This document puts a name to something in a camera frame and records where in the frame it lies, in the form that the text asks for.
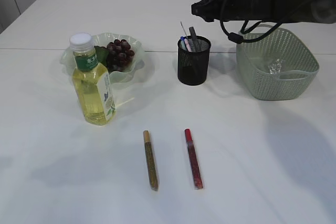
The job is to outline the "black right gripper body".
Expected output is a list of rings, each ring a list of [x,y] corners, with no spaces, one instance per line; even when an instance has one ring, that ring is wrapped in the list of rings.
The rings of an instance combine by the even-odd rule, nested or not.
[[[224,7],[224,21],[254,20],[252,11],[253,0],[226,0]],[[210,21],[219,20],[224,0],[211,0]]]

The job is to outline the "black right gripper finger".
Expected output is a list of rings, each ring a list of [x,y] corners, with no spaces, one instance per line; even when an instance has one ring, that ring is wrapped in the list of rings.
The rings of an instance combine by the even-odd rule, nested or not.
[[[191,5],[191,13],[207,23],[212,23],[218,20],[218,2],[217,0],[200,0]]]

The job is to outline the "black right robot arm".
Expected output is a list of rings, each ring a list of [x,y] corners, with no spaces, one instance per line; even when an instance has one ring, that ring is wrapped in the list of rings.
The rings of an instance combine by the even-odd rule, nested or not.
[[[212,19],[335,23],[335,0],[212,0]]]

